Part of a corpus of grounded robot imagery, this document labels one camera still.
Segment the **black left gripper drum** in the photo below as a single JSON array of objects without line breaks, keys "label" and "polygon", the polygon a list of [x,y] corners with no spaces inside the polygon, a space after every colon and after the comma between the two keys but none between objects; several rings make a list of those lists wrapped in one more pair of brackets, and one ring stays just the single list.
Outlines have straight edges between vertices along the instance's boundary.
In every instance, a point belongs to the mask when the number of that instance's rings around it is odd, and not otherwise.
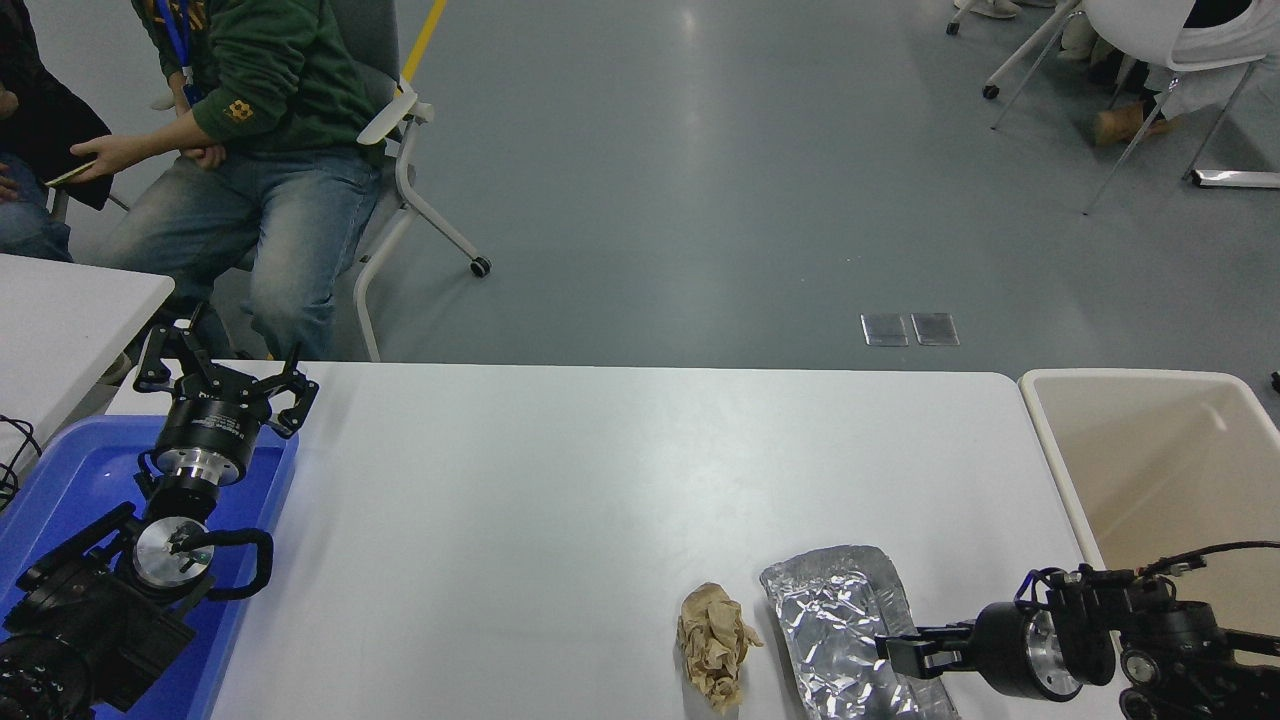
[{"label": "black left gripper drum", "polygon": [[173,468],[179,452],[200,450],[246,468],[259,432],[268,421],[264,398],[219,398],[205,392],[175,392],[154,448],[157,468]]}]

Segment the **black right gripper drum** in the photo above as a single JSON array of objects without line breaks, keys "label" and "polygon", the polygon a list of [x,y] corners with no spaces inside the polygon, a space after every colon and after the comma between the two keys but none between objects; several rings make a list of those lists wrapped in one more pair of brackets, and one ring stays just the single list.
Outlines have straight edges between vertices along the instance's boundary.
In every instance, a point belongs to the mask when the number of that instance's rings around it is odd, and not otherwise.
[{"label": "black right gripper drum", "polygon": [[1029,616],[1012,602],[992,603],[975,619],[972,665],[1000,694],[1044,700],[1028,656]]}]

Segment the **person's left hand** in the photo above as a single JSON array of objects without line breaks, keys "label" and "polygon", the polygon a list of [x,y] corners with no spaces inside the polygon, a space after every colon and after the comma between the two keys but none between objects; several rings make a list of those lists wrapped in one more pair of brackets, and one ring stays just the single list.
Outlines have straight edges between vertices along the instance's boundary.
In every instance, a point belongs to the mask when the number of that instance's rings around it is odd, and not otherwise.
[{"label": "person's left hand", "polygon": [[70,154],[88,158],[87,167],[69,178],[70,184],[115,176],[152,155],[148,141],[141,135],[105,135],[73,145]]}]

